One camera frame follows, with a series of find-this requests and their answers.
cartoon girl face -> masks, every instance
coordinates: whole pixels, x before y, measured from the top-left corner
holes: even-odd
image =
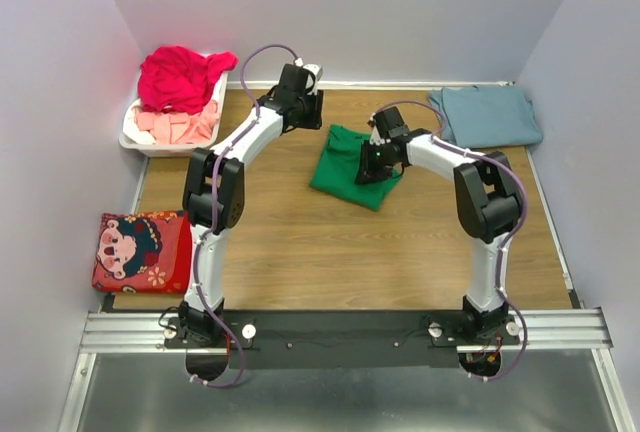
[[[161,250],[162,240],[155,224],[130,216],[107,221],[96,256],[115,279],[122,280],[156,264]]]
[[[109,220],[107,227],[100,236],[98,246],[98,260],[102,266],[122,280],[126,274],[124,265],[129,262],[136,253],[136,239],[131,235],[122,235],[118,230],[118,221]]]

clothing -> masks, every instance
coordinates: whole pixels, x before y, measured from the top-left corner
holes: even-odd
[[[210,100],[196,115],[145,112],[137,107],[135,120],[141,131],[154,137],[156,144],[202,144],[211,139],[213,128],[220,121],[220,110],[215,100]]]
[[[360,165],[360,147],[369,134],[360,134],[332,124],[327,143],[311,179],[311,187],[354,204],[378,211],[382,201],[400,176],[373,184],[356,185]]]
[[[518,87],[443,88],[429,93],[447,118],[442,139],[460,147],[530,145],[542,141],[533,107]]]
[[[130,250],[119,254],[127,239]],[[124,263],[122,276],[113,258]],[[103,214],[92,285],[102,292],[184,294],[191,271],[191,228],[184,211]]]
[[[185,47],[160,47],[140,66],[138,95],[143,110],[202,112],[222,73],[237,63],[230,52],[203,57]]]

white laundry basket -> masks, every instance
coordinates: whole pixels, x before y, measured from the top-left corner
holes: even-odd
[[[129,136],[125,135],[125,133],[121,131],[120,137],[119,137],[120,145],[125,149],[139,150],[140,152],[142,152],[144,155],[148,157],[188,157],[191,155],[191,152],[198,147],[202,147],[205,149],[210,148],[215,143],[218,137],[220,121],[222,120],[222,106],[224,104],[224,96],[225,96],[226,90],[227,90],[227,72],[223,72],[218,82],[216,82],[216,85],[213,89],[213,95],[211,96],[211,100],[215,100],[216,102],[218,102],[218,111],[220,113],[220,120],[218,120],[218,123],[213,128],[211,139],[208,140],[207,142],[203,142],[201,144],[157,144],[157,145],[149,144],[149,143],[145,144],[145,143],[138,143],[135,140],[132,140]],[[129,109],[127,110],[127,113],[125,114],[123,128],[124,128],[124,124],[127,123],[127,121],[129,121],[129,127],[131,127],[131,125],[133,124],[135,129],[137,129],[137,126],[135,126],[135,121],[130,120],[132,118],[132,114],[135,113],[133,110],[134,109],[133,105],[135,105],[135,102],[129,107]],[[145,142],[145,141],[148,142],[148,139],[151,136],[149,132],[144,132],[139,129],[134,130],[133,134],[131,130],[128,130],[128,132],[129,132],[129,135],[133,135],[134,137],[137,134],[140,134],[139,136],[140,136],[141,142]]]

screw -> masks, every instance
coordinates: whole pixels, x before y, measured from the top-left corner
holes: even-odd
[[[520,327],[518,327],[518,324],[516,324],[515,322],[509,322],[507,324],[506,329],[507,329],[507,334],[513,337],[515,337],[520,333]]]
[[[256,326],[253,324],[247,324],[242,328],[242,336],[247,339],[247,340],[251,340],[255,337],[256,335]]]
[[[434,339],[439,338],[442,335],[442,327],[435,322],[429,326],[429,335]]]
[[[164,329],[163,335],[165,339],[171,340],[175,338],[176,335],[178,335],[178,332],[174,329]]]

blue cloth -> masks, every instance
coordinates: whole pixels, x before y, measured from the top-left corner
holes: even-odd
[[[511,86],[443,88],[429,93],[449,127],[442,139],[460,147],[500,147],[542,142],[533,107],[522,90]]]

